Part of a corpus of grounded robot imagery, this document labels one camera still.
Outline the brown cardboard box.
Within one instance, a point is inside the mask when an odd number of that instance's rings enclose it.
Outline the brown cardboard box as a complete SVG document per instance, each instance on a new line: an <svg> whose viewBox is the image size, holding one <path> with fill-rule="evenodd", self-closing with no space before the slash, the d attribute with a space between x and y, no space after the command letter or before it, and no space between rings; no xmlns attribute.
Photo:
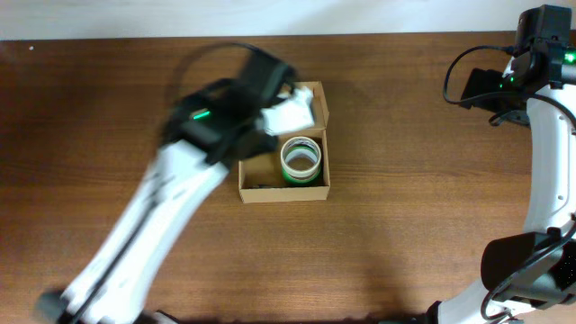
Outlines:
<svg viewBox="0 0 576 324"><path fill-rule="evenodd" d="M320 81L300 82L299 87L308 87L313 92L312 112L315 124L307 130L287 133L279 137L275 152L267 153L238 163L238 189L243 203L283 203L296 201L318 201L328 198L330 189L329 151L327 126L329 109ZM309 184L289 184L282 174L280 153L283 144L292 137L308 137L315 140L322 152L320 174ZM273 189L249 189L252 185L273 185Z"/></svg>

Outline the beige masking tape roll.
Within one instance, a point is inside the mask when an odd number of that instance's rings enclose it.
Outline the beige masking tape roll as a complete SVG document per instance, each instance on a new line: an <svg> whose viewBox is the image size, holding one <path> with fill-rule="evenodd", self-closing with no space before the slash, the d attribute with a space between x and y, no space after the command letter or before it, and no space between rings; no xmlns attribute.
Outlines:
<svg viewBox="0 0 576 324"><path fill-rule="evenodd" d="M282 170L294 179L313 178L320 171L322 152L313 139L303 136L289 138L282 146Z"/></svg>

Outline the green tape roll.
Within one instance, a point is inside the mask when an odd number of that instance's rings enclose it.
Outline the green tape roll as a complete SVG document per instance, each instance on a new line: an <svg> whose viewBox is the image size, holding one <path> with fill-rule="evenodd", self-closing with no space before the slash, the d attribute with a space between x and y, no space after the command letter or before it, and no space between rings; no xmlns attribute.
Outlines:
<svg viewBox="0 0 576 324"><path fill-rule="evenodd" d="M306 170L295 170L291 168L282 169L283 179L292 185L306 185L312 183L320 175L320 168L310 168Z"/></svg>

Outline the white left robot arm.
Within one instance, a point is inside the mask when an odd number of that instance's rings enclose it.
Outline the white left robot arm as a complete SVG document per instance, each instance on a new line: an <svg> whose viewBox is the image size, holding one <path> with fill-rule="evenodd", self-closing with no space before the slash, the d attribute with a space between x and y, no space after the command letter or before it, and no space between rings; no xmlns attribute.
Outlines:
<svg viewBox="0 0 576 324"><path fill-rule="evenodd" d="M314 123L311 92L293 66L256 46L233 77L181 94L183 58L166 88L170 114L135 194L86 268L61 291L46 291L33 315L43 323L168 323L145 302L159 268L204 200L234 164L274 151L281 135Z"/></svg>

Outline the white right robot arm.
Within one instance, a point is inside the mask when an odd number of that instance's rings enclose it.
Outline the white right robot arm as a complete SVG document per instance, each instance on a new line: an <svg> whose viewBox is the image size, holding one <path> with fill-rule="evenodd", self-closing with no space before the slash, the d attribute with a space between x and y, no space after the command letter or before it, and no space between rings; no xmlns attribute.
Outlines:
<svg viewBox="0 0 576 324"><path fill-rule="evenodd" d="M575 302L575 48L572 9L543 4L518 18L502 72L474 69L456 104L531 131L531 193L520 234L484 249L481 276L415 323L517 323Z"/></svg>

